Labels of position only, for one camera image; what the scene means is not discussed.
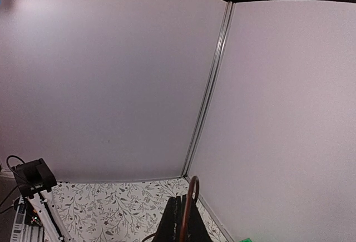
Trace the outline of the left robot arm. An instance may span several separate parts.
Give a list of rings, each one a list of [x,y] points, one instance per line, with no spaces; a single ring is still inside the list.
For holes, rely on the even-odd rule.
[[[53,195],[57,181],[44,159],[25,162],[9,155],[6,165],[20,192],[12,205],[16,214],[10,241],[45,241],[46,235],[50,241],[75,241],[57,210]]]

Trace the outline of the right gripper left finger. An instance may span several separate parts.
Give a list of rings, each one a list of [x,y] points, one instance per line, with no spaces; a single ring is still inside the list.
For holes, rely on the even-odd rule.
[[[180,197],[170,197],[155,232],[153,242],[179,241]]]

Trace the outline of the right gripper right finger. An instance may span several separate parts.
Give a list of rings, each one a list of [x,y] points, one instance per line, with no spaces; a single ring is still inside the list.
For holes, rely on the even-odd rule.
[[[183,219],[184,219],[185,206],[186,206],[186,195],[183,195],[181,197],[181,205],[179,210],[180,212],[179,234],[181,234],[181,229],[184,227]],[[179,241],[212,242],[212,239],[207,232],[206,226],[193,200],[191,202],[191,209],[187,220],[187,225],[185,228],[184,239],[181,239],[181,235],[179,235]]]

